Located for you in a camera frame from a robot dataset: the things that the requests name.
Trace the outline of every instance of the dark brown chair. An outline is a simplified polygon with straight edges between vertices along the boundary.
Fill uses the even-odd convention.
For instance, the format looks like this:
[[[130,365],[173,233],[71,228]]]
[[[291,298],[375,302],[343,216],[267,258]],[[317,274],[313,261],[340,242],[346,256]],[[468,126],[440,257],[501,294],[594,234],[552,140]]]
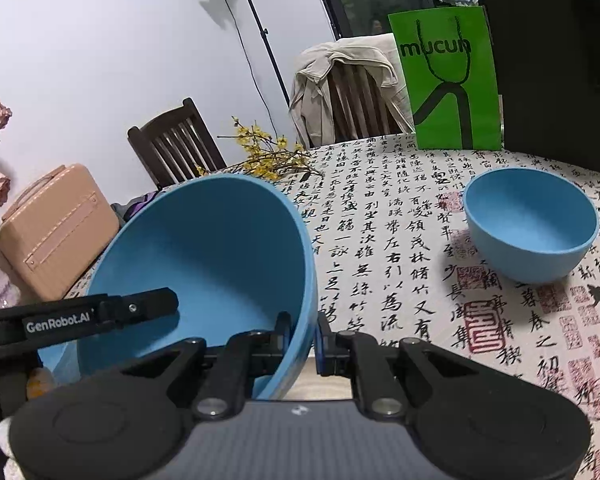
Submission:
[[[128,139],[158,189],[200,176],[196,165],[207,171],[226,168],[189,97],[180,108],[158,115],[142,128],[131,128]]]
[[[400,133],[364,66],[336,62],[327,74],[327,82],[336,142]]]

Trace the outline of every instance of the calligraphy tablecloth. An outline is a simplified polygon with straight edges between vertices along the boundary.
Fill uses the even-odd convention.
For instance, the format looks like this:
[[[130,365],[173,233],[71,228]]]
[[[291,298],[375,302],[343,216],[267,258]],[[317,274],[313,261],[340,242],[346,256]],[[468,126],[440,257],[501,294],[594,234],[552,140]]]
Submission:
[[[278,187],[310,231],[332,328],[383,345],[417,336],[569,397],[593,434],[578,478],[600,480],[600,234],[565,280],[523,285],[490,269],[462,210],[472,176],[518,166],[571,180],[600,216],[600,174],[522,153],[418,150],[405,135],[314,156],[324,177],[296,175]],[[91,273],[70,296],[84,293]]]

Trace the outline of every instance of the large blue bowl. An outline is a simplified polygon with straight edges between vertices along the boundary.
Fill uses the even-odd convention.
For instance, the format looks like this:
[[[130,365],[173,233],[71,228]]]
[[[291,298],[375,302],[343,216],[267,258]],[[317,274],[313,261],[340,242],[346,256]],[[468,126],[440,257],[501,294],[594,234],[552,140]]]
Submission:
[[[591,200],[568,180],[527,168],[476,176],[464,190],[472,240],[490,265],[522,283],[565,277],[600,227]]]
[[[253,393],[268,399],[288,390],[314,336],[317,283],[308,232],[284,194],[256,178],[231,174],[192,180],[165,193],[112,241],[89,294],[163,286],[178,295],[178,315],[81,339],[82,376],[192,336],[215,346],[238,332],[272,330],[277,314],[286,310],[295,333],[276,373],[257,380]],[[71,358],[70,351],[61,361]]]

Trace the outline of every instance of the gray gripper base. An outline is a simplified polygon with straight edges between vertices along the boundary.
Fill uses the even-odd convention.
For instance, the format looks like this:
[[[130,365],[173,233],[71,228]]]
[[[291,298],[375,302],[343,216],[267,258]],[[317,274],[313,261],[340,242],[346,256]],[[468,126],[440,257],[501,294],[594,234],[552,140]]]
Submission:
[[[351,400],[247,402],[196,426],[178,455],[146,480],[452,480],[395,423]]]

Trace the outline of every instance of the small blue bowl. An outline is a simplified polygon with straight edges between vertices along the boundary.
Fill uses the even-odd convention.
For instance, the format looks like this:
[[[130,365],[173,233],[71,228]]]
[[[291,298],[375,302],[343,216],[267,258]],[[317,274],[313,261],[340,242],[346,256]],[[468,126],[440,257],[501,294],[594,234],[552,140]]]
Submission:
[[[522,283],[569,274],[600,228],[591,200],[568,180],[528,168],[476,176],[464,190],[471,238],[491,266]]]
[[[164,286],[178,295],[176,316],[79,340],[77,359],[69,346],[59,375],[75,380],[78,366],[79,376],[93,374],[193,336],[223,345],[238,332],[272,330],[286,310],[295,332],[278,370],[256,380],[253,396],[286,393],[314,337],[317,280],[308,232],[284,194],[233,174],[195,179],[165,193],[114,238],[89,294]]]

